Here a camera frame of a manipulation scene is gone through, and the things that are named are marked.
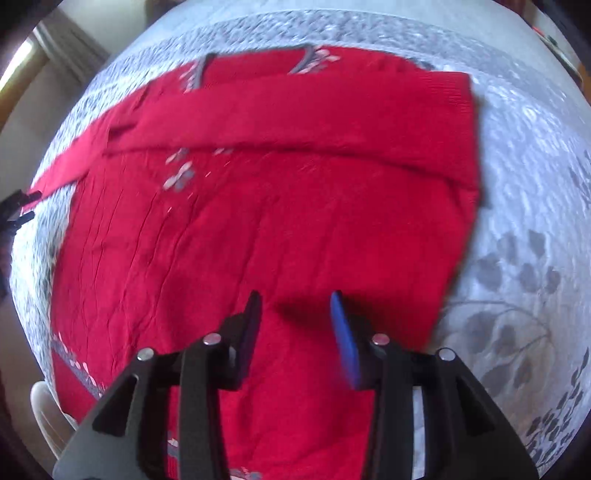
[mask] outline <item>red fabric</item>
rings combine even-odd
[[[60,180],[52,169],[40,180],[51,189],[73,178],[67,165],[92,146],[51,327],[98,383],[140,348],[185,348],[262,293],[251,374],[221,408],[230,467],[269,479],[359,477],[372,395],[343,379],[330,293],[343,290],[376,329],[420,349],[476,215],[467,76],[330,53],[340,60],[293,76],[278,52],[214,60],[190,93],[168,74],[95,122],[59,158]],[[186,157],[166,164],[180,147]],[[194,177],[164,190],[188,161]],[[80,420],[88,404],[62,370],[61,405]]]

